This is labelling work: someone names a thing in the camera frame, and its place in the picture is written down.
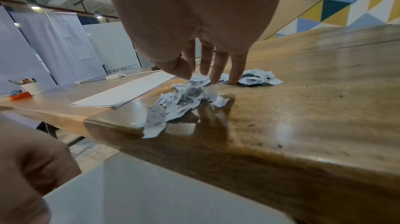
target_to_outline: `white cable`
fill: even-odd
[[[122,74],[122,76],[137,76],[140,74],[144,74],[144,73],[154,73],[154,72],[160,72],[162,70],[155,70],[155,71],[146,71],[146,72],[140,72],[140,73],[135,73],[135,74]]]

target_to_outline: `orange object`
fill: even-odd
[[[25,99],[25,98],[32,98],[32,95],[29,92],[22,92],[15,96],[8,96],[10,101]]]

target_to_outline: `crumpled paper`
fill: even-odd
[[[223,73],[220,82],[229,82],[229,74]],[[252,85],[277,85],[283,81],[277,79],[272,71],[251,69],[243,72],[240,84]],[[174,83],[174,93],[161,94],[156,104],[147,111],[145,122],[132,123],[134,127],[144,127],[143,138],[157,137],[166,127],[166,122],[182,117],[186,112],[196,109],[201,100],[211,102],[215,107],[224,107],[229,98],[221,94],[207,91],[205,86],[210,84],[208,76],[193,76],[187,83]]]

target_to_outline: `white container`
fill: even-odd
[[[39,88],[38,83],[28,83],[21,85],[21,87],[26,91],[29,92],[31,95],[37,95],[43,93],[44,91]]]
[[[294,224],[280,211],[123,153],[44,199],[50,224]]]

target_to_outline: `dark green triangle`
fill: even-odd
[[[344,3],[332,0],[324,0],[322,5],[322,14],[321,14],[321,22],[333,14],[339,12],[345,7],[349,6],[351,3]]]

